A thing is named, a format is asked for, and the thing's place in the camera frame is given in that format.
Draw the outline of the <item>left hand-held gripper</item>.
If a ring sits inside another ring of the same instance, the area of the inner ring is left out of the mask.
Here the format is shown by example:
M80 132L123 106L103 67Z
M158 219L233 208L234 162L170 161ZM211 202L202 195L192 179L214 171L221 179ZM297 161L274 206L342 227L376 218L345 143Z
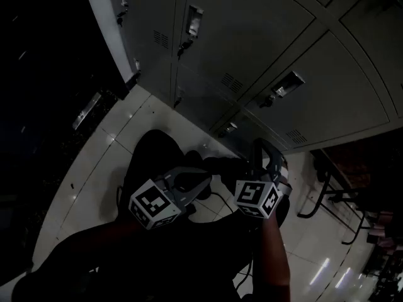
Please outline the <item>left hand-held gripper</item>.
M175 221L212 178L203 169L175 167L164 177L147 180L130 197L129 211L147 230Z

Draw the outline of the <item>person's left forearm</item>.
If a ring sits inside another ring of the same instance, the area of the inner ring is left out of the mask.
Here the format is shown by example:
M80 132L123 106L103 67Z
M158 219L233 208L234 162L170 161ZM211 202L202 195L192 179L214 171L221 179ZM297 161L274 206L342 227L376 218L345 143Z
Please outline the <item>person's left forearm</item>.
M145 232L133 218L119 218L113 222L77 232L56 246L57 253L72 262L92 263L115 250L125 241Z

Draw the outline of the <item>pink chair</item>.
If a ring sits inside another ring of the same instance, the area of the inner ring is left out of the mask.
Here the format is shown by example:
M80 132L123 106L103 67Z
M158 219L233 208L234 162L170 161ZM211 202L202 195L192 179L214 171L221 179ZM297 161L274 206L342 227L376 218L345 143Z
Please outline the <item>pink chair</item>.
M381 211L368 215L370 229L366 242L389 249L399 244L399 227L397 217L393 212Z

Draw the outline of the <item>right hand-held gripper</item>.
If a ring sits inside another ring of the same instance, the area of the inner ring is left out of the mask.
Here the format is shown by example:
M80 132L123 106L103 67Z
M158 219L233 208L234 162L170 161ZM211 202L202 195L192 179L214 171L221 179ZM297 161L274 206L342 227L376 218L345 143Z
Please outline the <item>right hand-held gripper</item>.
M234 202L247 216L268 219L276 213L277 220L284 220L290 209L288 171L282 171L286 160L269 141L255 139L251 144L249 164L254 173L263 167L269 175L267 181L236 181Z

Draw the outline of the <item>person's right forearm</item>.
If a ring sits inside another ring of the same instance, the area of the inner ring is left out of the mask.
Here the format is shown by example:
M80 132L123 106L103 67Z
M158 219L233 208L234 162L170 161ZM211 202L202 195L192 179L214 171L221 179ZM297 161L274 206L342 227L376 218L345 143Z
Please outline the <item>person's right forearm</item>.
M290 268L276 213L262 225L261 277L274 302L290 302Z

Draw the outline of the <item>black frame table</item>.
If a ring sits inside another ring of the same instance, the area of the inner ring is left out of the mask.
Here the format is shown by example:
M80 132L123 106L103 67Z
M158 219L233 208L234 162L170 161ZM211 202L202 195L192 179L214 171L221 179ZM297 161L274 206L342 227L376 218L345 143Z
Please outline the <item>black frame table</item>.
M364 210L363 206L358 204L358 196L364 194L368 189L366 187L352 188L347 178L331 161L323 149L311 150L310 153L314 158L313 166L317 173L318 181L322 183L322 189L312 211L309 213L299 212L297 213L297 217L307 220L313 217L319 211L319 208L324 208L338 222L353 232L354 237L350 241L341 242L343 245L352 245L361 230L370 229L370 226L363 225L364 221L368 218L369 211ZM356 230L351 228L341 217L323 203L326 196L333 204L344 204L353 215L358 217L359 224Z

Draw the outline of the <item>grey metal locker bank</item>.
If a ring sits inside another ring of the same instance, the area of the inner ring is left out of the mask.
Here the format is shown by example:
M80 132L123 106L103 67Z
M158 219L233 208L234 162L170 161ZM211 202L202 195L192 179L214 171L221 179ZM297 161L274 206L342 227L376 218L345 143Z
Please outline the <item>grey metal locker bank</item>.
M124 80L241 156L258 137L282 152L312 150L403 128L403 0L89 0ZM118 13L128 10L123 27ZM389 122L287 148L247 104L331 32L365 73ZM192 46L178 59L179 46ZM219 138L229 124L237 130Z

